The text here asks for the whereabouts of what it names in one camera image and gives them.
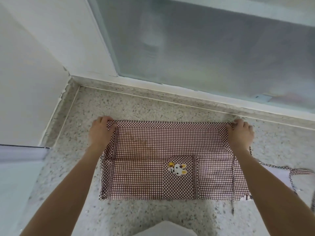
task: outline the person's left hand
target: person's left hand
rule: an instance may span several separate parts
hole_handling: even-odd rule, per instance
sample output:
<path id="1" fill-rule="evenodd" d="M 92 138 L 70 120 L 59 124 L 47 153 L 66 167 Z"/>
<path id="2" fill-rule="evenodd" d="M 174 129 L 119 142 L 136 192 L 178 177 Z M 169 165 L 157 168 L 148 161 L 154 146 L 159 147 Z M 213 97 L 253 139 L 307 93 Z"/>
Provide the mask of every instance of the person's left hand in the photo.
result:
<path id="1" fill-rule="evenodd" d="M 97 149 L 105 150 L 109 141 L 112 138 L 112 135 L 117 127 L 116 124 L 113 124 L 111 128 L 107 129 L 107 121 L 113 120 L 109 116 L 98 117 L 93 121 L 92 127 L 89 130 L 89 141 L 90 146 Z"/>

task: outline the apron pocket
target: apron pocket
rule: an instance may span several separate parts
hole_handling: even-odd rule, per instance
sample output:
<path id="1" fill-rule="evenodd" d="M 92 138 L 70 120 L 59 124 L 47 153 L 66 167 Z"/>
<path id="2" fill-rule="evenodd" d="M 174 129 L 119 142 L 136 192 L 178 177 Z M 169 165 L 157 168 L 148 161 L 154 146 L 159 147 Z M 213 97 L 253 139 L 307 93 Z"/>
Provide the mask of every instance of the apron pocket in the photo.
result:
<path id="1" fill-rule="evenodd" d="M 197 199 L 196 156 L 173 156 L 163 164 L 163 199 Z"/>

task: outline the terrazzo countertop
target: terrazzo countertop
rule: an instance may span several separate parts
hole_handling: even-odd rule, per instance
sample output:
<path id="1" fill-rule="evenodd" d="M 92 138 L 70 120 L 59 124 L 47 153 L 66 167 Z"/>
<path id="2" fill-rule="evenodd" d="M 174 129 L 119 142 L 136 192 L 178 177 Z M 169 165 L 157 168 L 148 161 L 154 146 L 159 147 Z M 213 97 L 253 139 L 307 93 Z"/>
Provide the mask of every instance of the terrazzo countertop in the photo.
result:
<path id="1" fill-rule="evenodd" d="M 80 87 L 56 146 L 45 159 L 16 234 L 84 154 L 88 130 L 101 115 L 114 119 L 158 121 L 233 121 L 236 116 L 158 100 Z M 253 155 L 277 166 L 315 170 L 315 131 L 257 119 Z M 126 200 L 100 201 L 100 164 L 73 235 L 133 235 L 168 220 L 198 235 L 269 235 L 252 201 Z M 300 197 L 309 205 L 315 190 L 312 175 L 294 176 Z"/>

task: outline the frosted glass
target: frosted glass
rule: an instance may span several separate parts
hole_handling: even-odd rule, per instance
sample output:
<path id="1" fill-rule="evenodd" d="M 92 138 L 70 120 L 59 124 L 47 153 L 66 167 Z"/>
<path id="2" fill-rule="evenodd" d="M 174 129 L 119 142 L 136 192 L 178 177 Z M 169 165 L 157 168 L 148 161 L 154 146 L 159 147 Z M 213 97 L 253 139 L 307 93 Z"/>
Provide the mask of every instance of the frosted glass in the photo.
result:
<path id="1" fill-rule="evenodd" d="M 120 76 L 314 112 L 314 27 L 170 0 L 89 3 Z"/>

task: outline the finger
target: finger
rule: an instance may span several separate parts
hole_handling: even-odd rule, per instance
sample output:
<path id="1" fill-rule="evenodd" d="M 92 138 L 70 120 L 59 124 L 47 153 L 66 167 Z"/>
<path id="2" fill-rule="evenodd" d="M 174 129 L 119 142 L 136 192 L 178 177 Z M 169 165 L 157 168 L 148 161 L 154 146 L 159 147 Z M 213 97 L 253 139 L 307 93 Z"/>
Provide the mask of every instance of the finger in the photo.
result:
<path id="1" fill-rule="evenodd" d="M 102 122 L 104 124 L 107 124 L 107 121 L 112 121 L 113 119 L 110 116 L 103 116 Z"/>
<path id="2" fill-rule="evenodd" d="M 230 135 L 233 131 L 232 126 L 230 124 L 226 125 L 227 134 Z"/>
<path id="3" fill-rule="evenodd" d="M 250 125 L 248 124 L 248 122 L 244 122 L 244 127 L 245 127 L 246 129 L 248 129 L 249 126 L 250 126 Z"/>
<path id="4" fill-rule="evenodd" d="M 243 127 L 244 126 L 244 120 L 243 119 L 238 118 L 238 119 L 235 119 L 234 122 L 236 122 L 237 127 Z"/>
<path id="5" fill-rule="evenodd" d="M 111 126 L 111 128 L 109 129 L 109 133 L 110 133 L 111 135 L 114 133 L 116 127 L 117 127 L 117 124 L 113 124 L 113 125 Z"/>
<path id="6" fill-rule="evenodd" d="M 248 127 L 248 129 L 249 129 L 250 132 L 254 132 L 254 127 L 253 127 L 252 125 L 250 125 L 250 126 Z"/>

